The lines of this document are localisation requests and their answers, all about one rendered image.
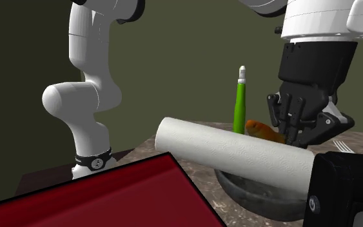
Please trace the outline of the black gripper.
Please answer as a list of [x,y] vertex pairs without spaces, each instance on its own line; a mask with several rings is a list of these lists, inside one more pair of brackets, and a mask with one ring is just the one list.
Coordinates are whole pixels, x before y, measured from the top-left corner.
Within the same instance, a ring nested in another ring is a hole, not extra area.
[[[354,41],[286,43],[278,77],[281,94],[266,98],[270,120],[285,143],[319,145],[354,127],[355,121],[328,97],[345,81],[357,49]],[[299,133],[300,119],[315,123]]]

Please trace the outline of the silver fork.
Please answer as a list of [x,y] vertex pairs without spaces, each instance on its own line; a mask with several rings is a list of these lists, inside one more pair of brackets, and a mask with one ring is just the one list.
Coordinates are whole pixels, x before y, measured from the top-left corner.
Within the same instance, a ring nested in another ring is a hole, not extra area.
[[354,153],[354,151],[348,145],[346,145],[344,141],[333,141],[333,144],[340,152]]

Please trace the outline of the orange carrot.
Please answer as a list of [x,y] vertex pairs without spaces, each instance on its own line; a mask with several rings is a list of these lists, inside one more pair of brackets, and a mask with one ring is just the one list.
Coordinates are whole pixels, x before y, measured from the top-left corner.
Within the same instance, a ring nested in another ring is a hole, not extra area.
[[281,133],[274,131],[268,125],[255,120],[247,120],[245,129],[248,135],[259,139],[273,141],[276,143],[285,143],[285,136]]

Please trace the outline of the black appliance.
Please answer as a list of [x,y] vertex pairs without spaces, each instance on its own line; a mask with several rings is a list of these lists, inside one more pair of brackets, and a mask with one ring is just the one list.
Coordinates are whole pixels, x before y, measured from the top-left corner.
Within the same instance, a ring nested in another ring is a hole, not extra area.
[[363,154],[315,156],[302,227],[363,227]]

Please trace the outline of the green bottle with white cap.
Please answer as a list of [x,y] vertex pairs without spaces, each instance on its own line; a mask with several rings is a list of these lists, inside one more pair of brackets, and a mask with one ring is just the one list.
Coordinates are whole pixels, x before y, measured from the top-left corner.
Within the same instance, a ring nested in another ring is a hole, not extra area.
[[246,67],[239,68],[239,78],[237,80],[237,92],[233,116],[233,131],[235,133],[245,134],[245,116],[246,116]]

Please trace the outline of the white paper towel roll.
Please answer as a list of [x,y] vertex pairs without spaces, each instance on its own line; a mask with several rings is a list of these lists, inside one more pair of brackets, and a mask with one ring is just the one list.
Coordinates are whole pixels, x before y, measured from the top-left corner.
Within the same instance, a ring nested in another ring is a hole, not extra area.
[[171,117],[159,124],[155,149],[303,199],[308,196],[315,158],[310,150]]

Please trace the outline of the dark grey bowl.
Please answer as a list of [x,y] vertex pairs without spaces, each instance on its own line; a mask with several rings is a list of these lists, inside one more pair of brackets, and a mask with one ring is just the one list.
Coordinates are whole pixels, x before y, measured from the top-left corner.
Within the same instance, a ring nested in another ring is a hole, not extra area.
[[304,218],[306,196],[220,170],[214,172],[225,193],[245,210],[274,221]]

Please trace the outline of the dark red box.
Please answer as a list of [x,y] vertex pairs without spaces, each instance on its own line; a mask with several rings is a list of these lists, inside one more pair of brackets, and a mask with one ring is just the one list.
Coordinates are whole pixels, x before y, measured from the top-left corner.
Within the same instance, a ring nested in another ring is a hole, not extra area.
[[0,227],[227,227],[168,152],[0,201]]

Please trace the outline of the dark robot stand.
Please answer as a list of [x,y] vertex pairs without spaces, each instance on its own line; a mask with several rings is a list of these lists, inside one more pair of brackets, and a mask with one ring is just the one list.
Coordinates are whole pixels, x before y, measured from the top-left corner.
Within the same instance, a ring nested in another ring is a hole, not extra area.
[[65,164],[22,175],[15,196],[34,192],[49,186],[70,181],[75,163]]

